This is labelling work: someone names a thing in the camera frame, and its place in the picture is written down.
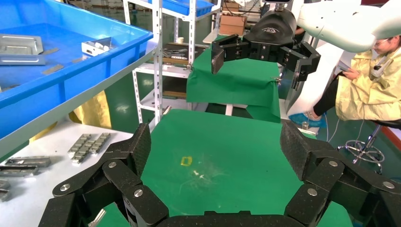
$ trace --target blue storage bin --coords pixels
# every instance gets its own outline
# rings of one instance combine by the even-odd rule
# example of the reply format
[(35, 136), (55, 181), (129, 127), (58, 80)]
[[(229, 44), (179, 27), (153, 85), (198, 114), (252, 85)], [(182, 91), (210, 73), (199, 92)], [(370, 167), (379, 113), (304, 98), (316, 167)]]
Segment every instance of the blue storage bin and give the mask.
[[(59, 49), (45, 56), (45, 65), (0, 65), (0, 87), (19, 85), (0, 93), (0, 139), (135, 62), (153, 37), (54, 0), (0, 0), (0, 15), (0, 34), (40, 36), (45, 51)], [(116, 48), (73, 63), (85, 55), (82, 42), (105, 37)], [(58, 64), (64, 68), (42, 73)]]
[[(210, 2), (197, 0), (196, 16), (200, 17), (209, 13), (213, 6), (214, 5)], [(189, 0), (163, 0), (163, 8), (188, 16)]]

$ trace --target yellow object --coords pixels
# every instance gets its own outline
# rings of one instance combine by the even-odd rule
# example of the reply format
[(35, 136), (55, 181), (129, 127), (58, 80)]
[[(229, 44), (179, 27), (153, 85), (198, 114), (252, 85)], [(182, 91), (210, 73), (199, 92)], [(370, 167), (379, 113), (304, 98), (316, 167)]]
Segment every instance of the yellow object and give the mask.
[(192, 157), (188, 156), (188, 157), (183, 157), (181, 159), (181, 165), (182, 166), (190, 166), (192, 164)]
[(401, 49), (389, 54), (386, 61), (393, 62), (384, 69), (376, 81), (371, 80), (370, 71), (384, 55), (376, 59), (373, 52), (357, 54), (351, 67), (361, 75), (350, 80), (339, 77), (336, 96), (336, 113), (342, 120), (382, 120), (401, 119)]
[(75, 109), (74, 113), (82, 124), (106, 129), (112, 127), (105, 91), (102, 91), (95, 97), (89, 99), (87, 102)]

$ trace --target woman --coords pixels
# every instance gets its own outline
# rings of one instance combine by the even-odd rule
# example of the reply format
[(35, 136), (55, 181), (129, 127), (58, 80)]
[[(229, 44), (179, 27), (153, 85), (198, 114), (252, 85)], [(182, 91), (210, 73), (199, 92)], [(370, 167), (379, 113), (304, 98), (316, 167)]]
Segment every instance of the woman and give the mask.
[[(351, 62), (351, 69), (334, 80), (323, 93), (313, 110), (290, 116), (297, 124), (309, 121), (311, 127), (324, 127), (322, 115), (336, 107), (342, 120), (401, 119), (401, 36), (377, 41), (373, 52), (357, 54)], [(383, 67), (379, 77), (372, 75)]]

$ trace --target white table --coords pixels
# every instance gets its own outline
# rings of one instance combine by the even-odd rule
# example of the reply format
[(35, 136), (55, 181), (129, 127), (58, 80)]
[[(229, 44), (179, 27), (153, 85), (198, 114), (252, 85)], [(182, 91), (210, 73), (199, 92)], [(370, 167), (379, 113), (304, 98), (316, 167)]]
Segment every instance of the white table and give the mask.
[[(110, 132), (111, 138), (97, 155), (88, 155), (83, 163), (74, 166), (67, 155), (69, 148), (83, 133), (91, 133), (97, 139), (102, 132)], [(107, 147), (132, 137), (132, 134), (72, 122), (62, 122), (46, 136), (34, 141), (14, 157), (50, 156), (52, 164), (40, 169), (33, 177), (7, 177), (11, 187), (10, 199), (0, 202), (0, 226), (36, 227), (42, 218), (49, 199), (53, 198), (53, 188), (95, 164)]]

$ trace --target green mat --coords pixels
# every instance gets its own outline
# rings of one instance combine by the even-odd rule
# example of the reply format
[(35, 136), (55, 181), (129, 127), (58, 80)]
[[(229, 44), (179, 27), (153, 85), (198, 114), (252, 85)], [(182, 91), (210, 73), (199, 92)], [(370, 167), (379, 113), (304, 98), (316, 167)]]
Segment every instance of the green mat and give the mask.
[(218, 74), (211, 74), (211, 49), (193, 63), (187, 82), (187, 101), (243, 104), (258, 120), (280, 122), (276, 63), (241, 59), (227, 61)]
[[(171, 110), (152, 132), (142, 175), (170, 216), (206, 210), (283, 214), (302, 185), (279, 146), (281, 124)], [(350, 227), (331, 203), (319, 227)]]

